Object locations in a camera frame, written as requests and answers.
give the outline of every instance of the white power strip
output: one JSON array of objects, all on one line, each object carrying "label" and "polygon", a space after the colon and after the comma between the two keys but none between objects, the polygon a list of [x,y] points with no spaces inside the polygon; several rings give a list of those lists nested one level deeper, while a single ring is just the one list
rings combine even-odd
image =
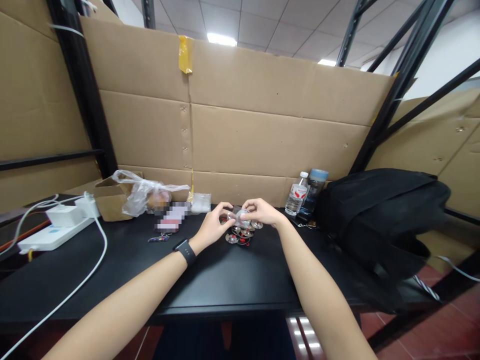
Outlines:
[{"label": "white power strip", "polygon": [[95,219],[92,217],[87,217],[76,226],[47,226],[17,244],[20,248],[20,254],[26,254],[29,250],[55,250],[94,221]]}]

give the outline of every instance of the yellow tape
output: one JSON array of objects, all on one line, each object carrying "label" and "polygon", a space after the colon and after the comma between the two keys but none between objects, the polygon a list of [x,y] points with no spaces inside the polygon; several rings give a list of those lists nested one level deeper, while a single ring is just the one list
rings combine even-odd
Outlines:
[{"label": "yellow tape", "polygon": [[192,45],[193,39],[180,35],[180,49],[178,51],[178,67],[185,74],[192,73]]}]

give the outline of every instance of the ceiling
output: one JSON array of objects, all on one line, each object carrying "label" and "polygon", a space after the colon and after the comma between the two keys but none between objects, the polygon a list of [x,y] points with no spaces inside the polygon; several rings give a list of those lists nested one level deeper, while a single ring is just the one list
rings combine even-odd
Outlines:
[{"label": "ceiling", "polygon": [[[142,11],[142,0],[133,0]],[[336,60],[357,0],[153,0],[156,28],[194,39],[207,33],[238,46],[318,62]],[[346,65],[378,55],[422,0],[377,0],[361,17]],[[457,0],[445,23],[480,7]],[[399,42],[401,47],[409,33]]]}]

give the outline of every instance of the black backpack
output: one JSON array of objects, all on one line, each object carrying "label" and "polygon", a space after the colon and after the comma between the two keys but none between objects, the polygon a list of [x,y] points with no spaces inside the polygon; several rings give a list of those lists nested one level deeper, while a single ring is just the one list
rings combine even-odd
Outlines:
[{"label": "black backpack", "polygon": [[320,193],[317,224],[333,239],[358,294],[378,310],[406,306],[397,291],[426,263],[416,235],[445,220],[450,189],[423,172],[381,168],[332,181]]}]

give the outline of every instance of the black smartwatch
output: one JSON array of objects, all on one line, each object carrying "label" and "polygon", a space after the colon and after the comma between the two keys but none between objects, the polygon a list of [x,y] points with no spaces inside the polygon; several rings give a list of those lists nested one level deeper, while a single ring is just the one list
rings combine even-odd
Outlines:
[{"label": "black smartwatch", "polygon": [[175,245],[175,247],[173,248],[173,251],[181,252],[188,266],[191,266],[195,262],[195,259],[197,258],[194,251],[190,247],[189,239],[183,239],[181,242]]}]

